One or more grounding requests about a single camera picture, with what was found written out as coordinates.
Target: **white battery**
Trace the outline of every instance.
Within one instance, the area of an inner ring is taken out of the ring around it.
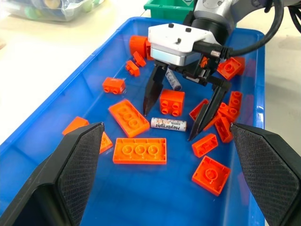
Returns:
[[[174,119],[152,118],[150,127],[158,129],[170,129],[176,131],[186,131],[187,122]]]
[[[169,68],[166,71],[165,77],[167,78],[169,84],[171,85],[174,91],[179,91],[182,89],[182,86],[179,83],[177,77],[174,75],[174,72]]]

